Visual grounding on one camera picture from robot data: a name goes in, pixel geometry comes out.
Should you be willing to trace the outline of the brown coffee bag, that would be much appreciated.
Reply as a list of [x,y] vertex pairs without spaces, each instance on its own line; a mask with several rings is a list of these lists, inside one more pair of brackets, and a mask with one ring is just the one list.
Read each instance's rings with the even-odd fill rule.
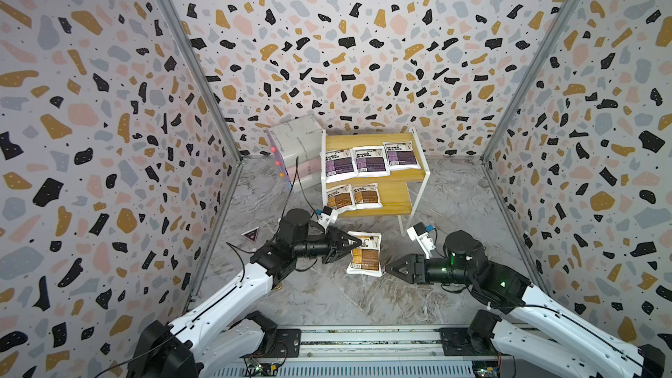
[[353,201],[356,210],[379,209],[383,207],[378,184],[354,185]]
[[380,262],[382,235],[349,231],[348,234],[359,239],[362,244],[351,251],[352,261],[348,264],[346,274],[380,278],[383,269]]
[[353,187],[351,185],[339,185],[327,189],[327,206],[332,208],[338,215],[355,211],[356,204]]

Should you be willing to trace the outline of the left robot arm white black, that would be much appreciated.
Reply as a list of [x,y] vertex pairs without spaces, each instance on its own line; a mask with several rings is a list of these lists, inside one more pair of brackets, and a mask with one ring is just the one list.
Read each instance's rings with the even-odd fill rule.
[[239,358],[270,354],[278,326],[248,309],[296,271],[299,259],[330,264],[362,245],[361,239],[335,227],[337,218],[331,208],[318,216],[289,210],[273,238],[218,292],[176,320],[156,320],[143,330],[127,375],[207,377]]

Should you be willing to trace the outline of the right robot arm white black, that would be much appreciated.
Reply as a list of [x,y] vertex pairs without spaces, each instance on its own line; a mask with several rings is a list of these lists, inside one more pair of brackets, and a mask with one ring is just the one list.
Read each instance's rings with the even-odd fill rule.
[[560,377],[661,377],[665,354],[635,346],[564,308],[526,276],[488,259],[480,241],[463,230],[448,234],[433,257],[427,231],[408,231],[423,252],[388,264],[388,274],[411,285],[448,285],[483,304],[467,329],[476,351],[495,350]]

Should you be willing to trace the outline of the purple coffee bag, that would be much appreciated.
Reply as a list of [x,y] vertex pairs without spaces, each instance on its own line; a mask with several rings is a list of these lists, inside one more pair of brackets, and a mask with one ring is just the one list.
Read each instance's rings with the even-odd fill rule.
[[362,146],[352,149],[359,178],[390,176],[390,165],[386,150],[381,145]]
[[418,162],[411,141],[386,142],[383,144],[383,148],[387,155],[390,171],[397,172],[421,169],[421,164]]
[[358,176],[355,153],[352,149],[329,150],[324,157],[325,182],[335,183]]

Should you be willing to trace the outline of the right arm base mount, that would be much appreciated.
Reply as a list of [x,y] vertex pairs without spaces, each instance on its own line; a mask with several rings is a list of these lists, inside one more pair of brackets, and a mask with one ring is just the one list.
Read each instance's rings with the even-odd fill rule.
[[471,327],[442,327],[439,342],[444,356],[495,356],[492,334]]

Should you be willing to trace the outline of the two-tier wooden white shelf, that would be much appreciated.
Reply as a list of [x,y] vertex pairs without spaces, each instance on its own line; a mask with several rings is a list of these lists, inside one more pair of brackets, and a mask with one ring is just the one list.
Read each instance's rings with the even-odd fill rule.
[[327,190],[341,185],[353,187],[377,184],[381,198],[381,208],[356,210],[345,213],[345,218],[359,217],[397,217],[400,234],[406,235],[406,230],[412,226],[427,186],[431,171],[421,145],[420,137],[415,128],[402,133],[376,133],[362,135],[330,135],[326,130],[321,131],[320,157],[323,159],[327,152],[345,150],[354,147],[384,145],[386,143],[411,142],[416,161],[421,168],[413,170],[392,171],[390,175],[376,178],[349,178],[348,180],[328,183],[326,176],[327,162],[321,162],[321,198],[325,205],[328,202]]

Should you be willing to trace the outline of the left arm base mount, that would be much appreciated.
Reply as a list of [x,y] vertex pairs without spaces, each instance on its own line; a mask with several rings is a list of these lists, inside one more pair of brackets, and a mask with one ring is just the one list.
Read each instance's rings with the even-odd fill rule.
[[298,358],[302,343],[299,328],[280,328],[267,332],[255,331],[252,337],[235,338],[234,349],[238,358]]

